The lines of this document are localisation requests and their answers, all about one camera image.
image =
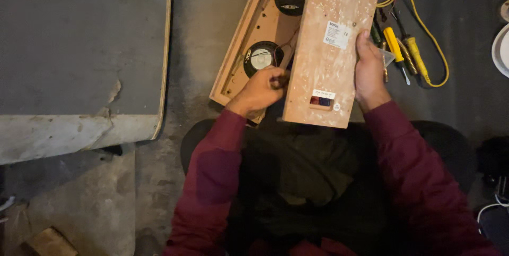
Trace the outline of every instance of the maroon sleeve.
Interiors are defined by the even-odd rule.
[[[246,119],[223,110],[191,156],[164,255],[224,255],[223,232],[238,189]]]
[[[501,255],[477,230],[466,196],[396,103],[365,114],[386,187],[429,255]]]

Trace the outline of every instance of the white label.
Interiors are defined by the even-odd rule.
[[[327,23],[327,30],[325,31],[323,42],[332,46],[339,47],[341,49],[346,49],[351,33],[352,29],[346,27],[345,25],[329,21]]]
[[[334,98],[336,98],[336,93],[320,91],[320,90],[313,90],[313,96],[320,97],[320,98],[333,99],[334,100]]]

